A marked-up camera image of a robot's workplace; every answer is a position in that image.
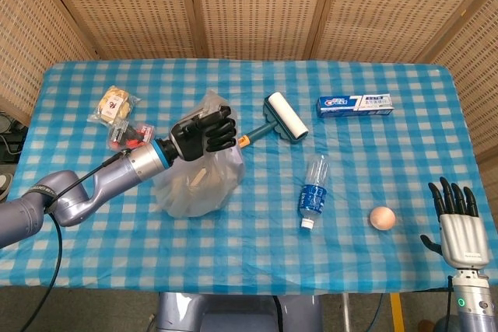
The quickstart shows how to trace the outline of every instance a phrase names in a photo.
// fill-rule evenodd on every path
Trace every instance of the woven panel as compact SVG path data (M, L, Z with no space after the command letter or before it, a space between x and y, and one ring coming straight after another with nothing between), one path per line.
M195 57L184 0L64 0L103 58Z
M463 0L333 0L314 58L406 61Z
M0 0L0 40L0 104L24 124L49 66L96 57L52 0Z
M497 146L498 0L487 0L434 62L454 76L475 154Z
M301 59L317 0L202 0L209 57Z
M486 190L493 217L498 218L498 160L496 165L481 171L482 185Z

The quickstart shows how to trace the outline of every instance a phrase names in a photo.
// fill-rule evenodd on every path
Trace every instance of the brown egg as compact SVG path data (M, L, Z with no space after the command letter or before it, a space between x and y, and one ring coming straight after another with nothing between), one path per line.
M370 223L376 229L392 229L396 223L395 213L386 206L379 206L370 213Z

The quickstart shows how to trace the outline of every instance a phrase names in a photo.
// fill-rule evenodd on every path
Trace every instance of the bottle cap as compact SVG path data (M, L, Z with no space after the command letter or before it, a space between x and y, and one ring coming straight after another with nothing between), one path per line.
M304 229L313 229L314 222L311 219L303 218L301 220L301 227Z

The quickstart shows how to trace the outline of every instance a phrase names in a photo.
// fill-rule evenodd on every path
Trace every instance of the floor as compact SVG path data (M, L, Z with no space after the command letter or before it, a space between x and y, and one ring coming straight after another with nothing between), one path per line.
M0 165L0 173L14 173L15 166ZM0 288L0 331L18 331L26 322L45 288ZM379 302L379 295L351 295L352 332L365 331ZM493 289L498 299L498 288ZM405 330L416 332L422 319L436 322L446 312L447 294L442 292L402 294ZM145 331L149 318L156 312L158 295L153 292L89 290L56 288L47 299L44 308L34 320L30 330L37 332L99 332ZM343 331L342 298L340 295L324 295L324 331ZM381 312L372 332L393 331L391 305L384 297Z

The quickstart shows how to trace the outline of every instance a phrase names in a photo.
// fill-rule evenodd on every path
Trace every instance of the water bottle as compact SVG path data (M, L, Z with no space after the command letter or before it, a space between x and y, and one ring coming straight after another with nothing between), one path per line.
M303 216L301 227L312 229L314 221L324 207L327 183L328 160L323 155L313 156L308 164L306 184L299 198L299 211Z

